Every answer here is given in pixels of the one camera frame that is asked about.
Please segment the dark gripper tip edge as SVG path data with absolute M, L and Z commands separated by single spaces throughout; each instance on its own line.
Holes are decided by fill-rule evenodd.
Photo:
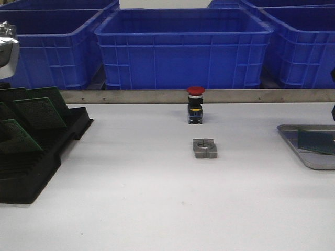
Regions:
M 333 82 L 335 83 L 335 68 L 331 71 L 331 77 L 333 79 Z M 335 121 L 335 105 L 332 109 L 331 114 L 332 114 L 333 120 Z

